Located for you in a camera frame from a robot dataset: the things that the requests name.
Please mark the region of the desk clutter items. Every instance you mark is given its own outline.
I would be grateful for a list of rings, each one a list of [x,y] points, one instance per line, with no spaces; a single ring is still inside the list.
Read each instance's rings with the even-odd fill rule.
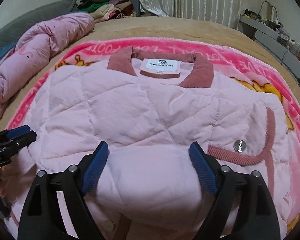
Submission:
[[[263,17],[261,15],[263,4],[267,3],[268,9],[267,12],[270,13],[270,19]],[[277,16],[277,9],[272,6],[268,1],[264,1],[261,4],[260,11],[258,14],[254,13],[253,11],[246,9],[244,13],[241,15],[247,16],[267,25],[270,29],[277,32],[279,34],[278,41],[285,47],[287,47],[296,57],[300,57],[300,44],[296,43],[294,39],[290,38],[290,34],[285,31],[283,25],[279,22],[279,18]]]

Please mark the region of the pink quilted jacket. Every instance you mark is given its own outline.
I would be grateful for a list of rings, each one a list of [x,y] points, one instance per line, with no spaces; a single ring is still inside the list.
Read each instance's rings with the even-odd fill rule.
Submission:
[[[287,235],[292,139],[279,98],[244,87],[203,56],[170,54],[180,64],[178,77],[141,73],[147,60],[159,57],[127,47],[49,75],[24,120],[37,140],[3,171],[13,234],[35,173],[61,172],[105,141],[109,157],[86,198],[97,222],[125,215],[133,221],[130,239],[189,238],[212,201],[189,157],[198,142],[236,172],[261,172],[280,236]]]

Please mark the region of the pink rolled duvet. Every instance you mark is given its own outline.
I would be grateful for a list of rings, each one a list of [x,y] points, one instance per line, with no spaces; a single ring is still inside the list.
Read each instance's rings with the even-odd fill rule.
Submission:
[[[75,12],[39,22],[28,29],[0,61],[0,119],[10,98],[52,57],[93,31],[94,26],[90,14]]]

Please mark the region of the pile of mixed clothes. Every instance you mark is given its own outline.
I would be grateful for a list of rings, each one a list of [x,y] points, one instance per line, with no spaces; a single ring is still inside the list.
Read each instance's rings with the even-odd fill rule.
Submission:
[[[77,8],[87,12],[95,23],[141,15],[138,0],[81,0]]]

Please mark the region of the pink football cartoon blanket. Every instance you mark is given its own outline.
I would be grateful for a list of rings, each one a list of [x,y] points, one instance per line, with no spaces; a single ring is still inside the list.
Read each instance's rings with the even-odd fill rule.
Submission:
[[[233,48],[168,38],[72,48],[11,121],[37,140],[2,171],[17,237],[36,173],[62,172],[108,144],[85,197],[106,239],[191,239],[214,196],[189,148],[235,172],[260,172],[283,239],[300,220],[300,105],[279,72]]]

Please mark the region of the grey wall desk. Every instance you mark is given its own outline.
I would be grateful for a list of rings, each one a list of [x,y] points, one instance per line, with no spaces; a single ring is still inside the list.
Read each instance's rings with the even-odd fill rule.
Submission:
[[[241,15],[239,31],[261,45],[300,83],[300,60],[279,41],[279,34],[267,25]]]

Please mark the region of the tan bed sheet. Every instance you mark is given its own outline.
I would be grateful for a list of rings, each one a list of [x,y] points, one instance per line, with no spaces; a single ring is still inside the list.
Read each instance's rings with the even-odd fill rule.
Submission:
[[[255,41],[218,23],[181,18],[137,17],[98,23],[93,32],[52,57],[9,100],[0,119],[0,130],[9,126],[24,99],[34,97],[48,72],[80,47],[87,43],[91,52],[114,53],[129,41],[142,50],[158,51],[166,46],[170,53],[190,53],[196,50],[196,44],[205,45],[201,52],[213,64],[234,63],[243,73],[251,71],[265,76],[288,104],[288,115],[293,125],[300,128],[300,88],[288,70]]]

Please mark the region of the grey quilted pillow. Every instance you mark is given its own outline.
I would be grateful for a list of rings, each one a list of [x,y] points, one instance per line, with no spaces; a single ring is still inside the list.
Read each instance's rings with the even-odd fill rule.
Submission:
[[[12,20],[0,29],[0,49],[18,42],[19,38],[36,23],[69,14],[75,9],[77,0],[61,0],[43,5]]]

